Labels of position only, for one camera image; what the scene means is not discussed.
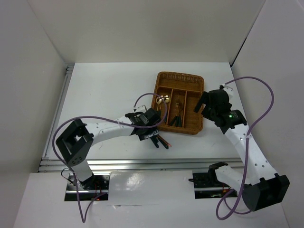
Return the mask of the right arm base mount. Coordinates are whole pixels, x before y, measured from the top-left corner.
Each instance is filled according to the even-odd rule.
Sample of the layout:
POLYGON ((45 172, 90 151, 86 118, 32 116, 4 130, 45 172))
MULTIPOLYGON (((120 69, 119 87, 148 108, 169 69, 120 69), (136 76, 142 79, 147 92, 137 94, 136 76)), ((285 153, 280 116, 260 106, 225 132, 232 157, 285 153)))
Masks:
POLYGON ((188 179, 193 183, 195 199, 213 199, 222 198, 231 187, 225 183, 219 182, 215 170, 228 166, 226 162, 218 162, 209 166, 207 172, 193 173, 192 178, 188 179))

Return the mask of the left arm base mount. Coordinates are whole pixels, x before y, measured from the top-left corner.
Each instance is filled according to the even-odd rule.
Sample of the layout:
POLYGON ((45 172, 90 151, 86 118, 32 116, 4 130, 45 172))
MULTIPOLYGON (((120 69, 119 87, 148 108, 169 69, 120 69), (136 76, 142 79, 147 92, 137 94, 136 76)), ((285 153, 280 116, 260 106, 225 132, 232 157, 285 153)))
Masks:
MULTIPOLYGON (((76 184, 74 176, 68 168, 64 168, 61 177, 66 179, 66 192, 64 201, 77 201, 76 184)), ((80 201, 90 201, 98 197, 96 201, 107 201, 109 198, 110 173, 96 173, 89 181, 77 181, 80 201)))

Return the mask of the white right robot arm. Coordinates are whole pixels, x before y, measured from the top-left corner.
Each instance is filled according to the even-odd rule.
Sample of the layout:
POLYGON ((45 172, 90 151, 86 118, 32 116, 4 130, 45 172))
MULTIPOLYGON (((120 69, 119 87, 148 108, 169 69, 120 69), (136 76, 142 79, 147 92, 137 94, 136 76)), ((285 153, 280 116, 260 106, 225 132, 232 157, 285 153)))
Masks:
POLYGON ((212 186, 224 183, 239 193, 250 211, 257 211, 282 202, 290 181, 279 175, 266 159, 249 126, 239 110, 232 110, 224 89, 203 92, 194 111, 201 111, 221 129, 238 152, 246 177, 233 170, 226 162, 209 166, 207 180, 212 186))

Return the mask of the brown wicker cutlery tray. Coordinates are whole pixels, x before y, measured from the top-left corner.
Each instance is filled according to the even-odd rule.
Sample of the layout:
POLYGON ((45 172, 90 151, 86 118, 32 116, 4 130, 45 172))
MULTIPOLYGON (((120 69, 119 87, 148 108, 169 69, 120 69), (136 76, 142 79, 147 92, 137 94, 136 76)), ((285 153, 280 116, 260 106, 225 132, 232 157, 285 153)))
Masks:
POLYGON ((157 128, 159 131, 196 135, 203 129, 203 117, 194 112, 202 93, 204 78, 197 75, 159 72, 154 92, 170 98, 167 111, 164 104, 157 104, 156 97, 152 99, 151 108, 164 115, 165 120, 157 128))

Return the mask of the gold spoon green handle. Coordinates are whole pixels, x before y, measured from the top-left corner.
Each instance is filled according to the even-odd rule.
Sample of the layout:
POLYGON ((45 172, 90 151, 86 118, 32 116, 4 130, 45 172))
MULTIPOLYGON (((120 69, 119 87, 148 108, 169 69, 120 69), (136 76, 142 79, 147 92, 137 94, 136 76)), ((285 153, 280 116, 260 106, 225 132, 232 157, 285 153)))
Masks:
POLYGON ((156 99, 156 104, 157 104, 156 111, 159 110, 159 106, 161 105, 161 103, 162 103, 162 99, 161 99, 160 97, 158 97, 158 98, 156 99))
POLYGON ((168 110, 169 110, 169 107, 170 107, 171 98, 170 98, 169 95, 165 95, 164 98, 165 98, 165 104, 166 104, 166 106, 167 106, 167 111, 165 112, 165 115, 164 115, 164 117, 165 117, 164 123, 167 124, 168 110))
POLYGON ((166 102, 166 100, 167 100, 167 96, 166 95, 161 95, 159 111, 162 110, 162 106, 166 102))

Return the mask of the gold knife green handle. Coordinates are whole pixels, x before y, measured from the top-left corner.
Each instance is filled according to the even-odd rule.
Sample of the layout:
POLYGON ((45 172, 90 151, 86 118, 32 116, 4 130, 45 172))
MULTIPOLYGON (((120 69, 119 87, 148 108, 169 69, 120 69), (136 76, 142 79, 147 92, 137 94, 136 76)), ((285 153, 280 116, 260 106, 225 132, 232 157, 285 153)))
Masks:
POLYGON ((160 135, 157 136, 158 137, 158 140, 160 141, 160 143, 166 148, 166 149, 169 149, 170 145, 169 143, 164 140, 160 135))
POLYGON ((153 144, 155 145, 156 148, 159 148, 159 145, 158 145, 158 139, 157 139, 157 136, 153 136, 151 137, 151 140, 153 142, 153 144))

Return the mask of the gold fork green handle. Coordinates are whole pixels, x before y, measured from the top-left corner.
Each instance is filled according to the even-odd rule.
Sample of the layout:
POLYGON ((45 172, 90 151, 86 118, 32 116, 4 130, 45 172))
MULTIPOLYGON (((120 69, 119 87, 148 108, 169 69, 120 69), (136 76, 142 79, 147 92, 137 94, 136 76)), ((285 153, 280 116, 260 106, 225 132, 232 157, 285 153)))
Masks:
MULTIPOLYGON (((178 108, 178 111, 179 111, 179 106, 180 106, 180 103, 177 103, 176 104, 176 106, 177 106, 177 108, 178 108)), ((178 115, 179 115, 179 112, 176 114, 176 116, 173 118, 173 120, 171 121, 171 126, 175 126, 175 127, 177 127, 176 125, 176 122, 177 122, 177 119, 178 119, 178 115)))
POLYGON ((179 106, 179 115, 178 115, 178 119, 177 119, 177 122, 176 122, 176 126, 177 127, 182 127, 182 123, 181 123, 181 113, 183 111, 183 108, 184 108, 184 103, 181 103, 180 106, 179 106))
POLYGON ((170 126, 175 126, 175 127, 181 127, 181 111, 183 108, 183 105, 181 102, 176 103, 176 107, 178 108, 178 113, 175 115, 175 117, 171 120, 169 123, 170 126))

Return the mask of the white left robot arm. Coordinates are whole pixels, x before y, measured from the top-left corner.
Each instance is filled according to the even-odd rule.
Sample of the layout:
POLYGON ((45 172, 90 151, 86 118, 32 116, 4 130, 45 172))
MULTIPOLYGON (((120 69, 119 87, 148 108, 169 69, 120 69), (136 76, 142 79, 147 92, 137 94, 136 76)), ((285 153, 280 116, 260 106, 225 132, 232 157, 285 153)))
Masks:
POLYGON ((56 145, 64 162, 75 173, 77 184, 84 190, 92 190, 99 180, 86 160, 90 148, 121 136, 137 135, 141 141, 155 138, 159 134, 155 125, 160 121, 160 115, 152 108, 99 123, 86 124, 75 119, 56 139, 56 145))

